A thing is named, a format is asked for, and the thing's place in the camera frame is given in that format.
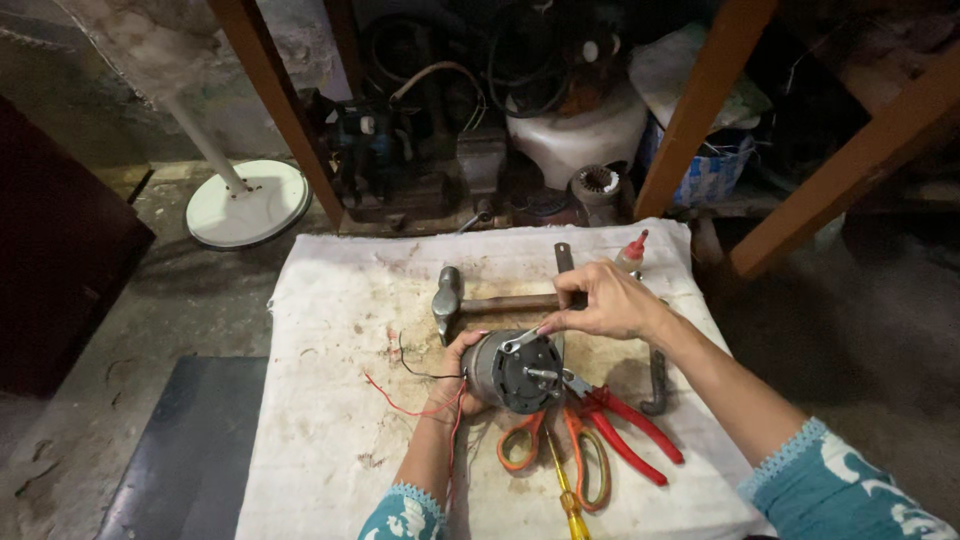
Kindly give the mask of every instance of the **red bottle cap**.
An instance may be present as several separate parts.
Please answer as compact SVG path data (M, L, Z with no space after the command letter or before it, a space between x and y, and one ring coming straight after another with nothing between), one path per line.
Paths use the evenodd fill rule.
M643 233L640 233L640 237L627 244L627 249L623 250L623 257L626 257L630 260L637 260L638 258L643 257L643 251L646 249L643 247L643 242L647 241L647 234L650 231L646 229L643 230Z

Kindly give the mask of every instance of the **wooden hammer handle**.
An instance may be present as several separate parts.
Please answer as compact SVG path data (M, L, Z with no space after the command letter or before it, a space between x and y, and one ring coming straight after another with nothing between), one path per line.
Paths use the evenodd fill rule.
M460 312L473 315L507 313L511 311L556 311L560 309L557 294L527 294L523 296L497 296L494 298L463 300Z

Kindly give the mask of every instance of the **screwdriver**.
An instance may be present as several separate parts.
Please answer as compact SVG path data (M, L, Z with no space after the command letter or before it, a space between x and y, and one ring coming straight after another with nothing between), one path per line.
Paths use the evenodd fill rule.
M553 466L557 469L557 480L560 481L560 488L564 490L560 496L560 504L564 507L566 522L570 525L570 538L572 540L590 540L587 524L584 523L584 518L580 515L580 503L577 502L577 496L570 490L570 482L567 481L564 467L560 464L557 449L553 447L553 435L546 423L543 424L543 428L546 430L546 442L550 445L550 453L553 455Z

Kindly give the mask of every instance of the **teal sleeve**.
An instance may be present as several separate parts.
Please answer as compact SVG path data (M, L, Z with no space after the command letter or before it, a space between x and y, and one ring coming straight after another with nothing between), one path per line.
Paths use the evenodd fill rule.
M367 523L359 540L443 540L444 513L423 490L407 483L390 486Z
M956 540L816 418L737 488L784 540Z

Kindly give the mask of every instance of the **black mat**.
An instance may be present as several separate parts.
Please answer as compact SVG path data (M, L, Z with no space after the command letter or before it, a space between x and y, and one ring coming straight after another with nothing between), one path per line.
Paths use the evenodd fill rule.
M233 540L266 374L267 358L178 360L97 538Z

